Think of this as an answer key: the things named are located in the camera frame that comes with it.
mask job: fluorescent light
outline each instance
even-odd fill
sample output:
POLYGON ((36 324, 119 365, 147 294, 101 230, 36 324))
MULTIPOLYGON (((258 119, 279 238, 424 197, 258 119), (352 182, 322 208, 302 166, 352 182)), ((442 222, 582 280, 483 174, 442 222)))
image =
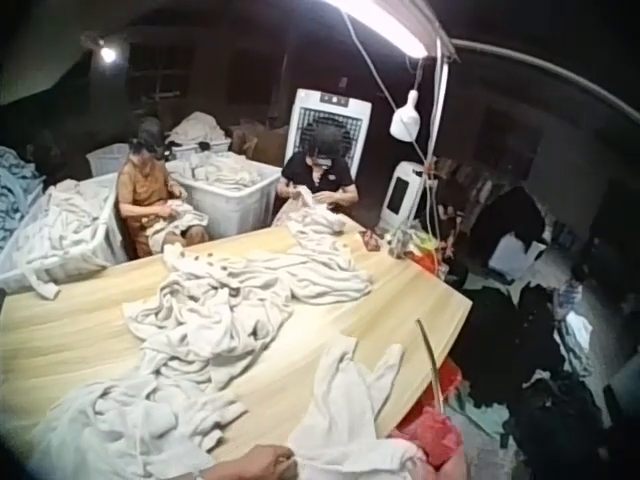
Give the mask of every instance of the fluorescent light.
POLYGON ((427 55, 424 45, 404 25, 371 0, 325 0, 375 30, 413 58, 427 55))
POLYGON ((109 47, 100 48, 100 56, 104 63, 113 63, 117 57, 116 51, 109 47))

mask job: white towel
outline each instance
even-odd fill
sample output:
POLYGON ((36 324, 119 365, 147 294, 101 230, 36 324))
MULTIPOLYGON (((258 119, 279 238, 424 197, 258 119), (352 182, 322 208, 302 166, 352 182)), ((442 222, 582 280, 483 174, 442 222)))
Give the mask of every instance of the white towel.
POLYGON ((289 438, 300 480, 426 478, 418 447, 376 435, 375 419, 391 392, 402 347, 389 347, 373 372, 354 361, 355 348, 356 339, 341 336, 320 360, 313 401, 289 438))
MULTIPOLYGON (((38 274, 44 275, 40 264, 46 260, 62 260, 72 249, 86 247, 95 239, 112 188, 108 184, 65 180, 47 190, 35 207, 34 221, 18 231, 14 261, 33 289, 44 298, 53 300, 60 289, 38 278, 38 274)), ((93 264, 96 270, 109 266, 90 253, 83 255, 83 260, 93 264)))
POLYGON ((288 254, 199 257, 166 246, 170 274, 157 297, 123 306, 129 328, 144 340, 138 365, 54 407, 34 432, 33 465, 53 480, 170 478, 211 465, 205 452, 244 412, 216 392, 273 341, 294 299, 324 304, 371 290, 330 235, 344 228, 340 217, 291 227, 299 244, 288 254))
POLYGON ((209 217, 197 212, 191 205, 182 200, 169 200, 167 202, 175 212, 171 220, 161 220, 154 223, 146 231, 149 239, 149 248, 154 254, 162 252, 162 244, 168 233, 180 235, 190 227, 206 227, 209 217))
POLYGON ((220 428, 245 412, 227 393, 131 373, 79 388, 34 431, 30 467, 50 480, 171 478, 213 465, 220 428))
POLYGON ((173 129, 168 141, 181 145, 193 145, 199 142, 215 143, 225 139, 224 132, 215 118, 206 113, 195 112, 173 129))
POLYGON ((192 180, 231 192, 241 192, 262 180, 256 166, 233 152, 193 153, 187 159, 167 163, 178 179, 192 180))

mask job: air cooler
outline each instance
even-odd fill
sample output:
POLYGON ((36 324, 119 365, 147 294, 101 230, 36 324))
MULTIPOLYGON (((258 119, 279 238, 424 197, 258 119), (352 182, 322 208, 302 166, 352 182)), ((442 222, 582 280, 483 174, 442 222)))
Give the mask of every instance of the air cooler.
POLYGON ((291 111, 285 162, 302 150, 314 125, 333 125, 342 129, 342 154, 356 178, 364 141, 369 128, 371 104, 331 93, 298 89, 291 111))
MULTIPOLYGON (((430 180, 435 189, 437 180, 430 180)), ((393 172, 389 190, 384 200, 379 226, 395 230, 405 220, 415 220, 426 215, 427 190, 422 164, 400 162, 393 172)))

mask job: table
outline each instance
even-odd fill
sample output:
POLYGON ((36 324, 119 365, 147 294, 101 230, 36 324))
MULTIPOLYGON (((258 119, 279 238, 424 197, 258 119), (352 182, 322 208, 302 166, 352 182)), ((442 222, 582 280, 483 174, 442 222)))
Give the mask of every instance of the table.
MULTIPOLYGON (((367 252, 349 221, 342 241, 359 268, 373 278, 371 294, 357 302, 297 305, 294 316, 257 364, 231 388, 249 413, 224 431, 218 459, 256 443, 283 443, 306 412, 320 356, 338 333, 359 339, 356 359, 373 367, 384 350, 400 343, 405 355, 377 428, 388 433, 430 381, 430 368, 415 319, 420 317, 441 363, 471 303, 408 260, 367 252)), ((285 227, 269 228, 190 248, 195 253, 241 256, 252 250, 284 252, 294 245, 285 227)), ((120 311, 125 302, 155 294, 167 270, 159 256, 109 268, 62 286, 53 302, 34 293, 7 297, 0 325, 4 404, 15 422, 10 434, 24 439, 49 407, 84 383, 116 377, 134 365, 140 342, 120 311)), ((28 443, 18 443, 28 450, 28 443)))

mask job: lamp shade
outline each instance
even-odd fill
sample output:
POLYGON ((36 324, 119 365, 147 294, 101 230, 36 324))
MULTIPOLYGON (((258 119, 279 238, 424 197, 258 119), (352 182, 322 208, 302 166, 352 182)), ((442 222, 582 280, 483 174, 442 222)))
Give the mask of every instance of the lamp shade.
POLYGON ((389 133, 402 142, 412 142, 418 137, 420 131, 420 115, 416 111, 418 92, 411 90, 407 98, 407 104, 396 110, 391 119, 389 133))

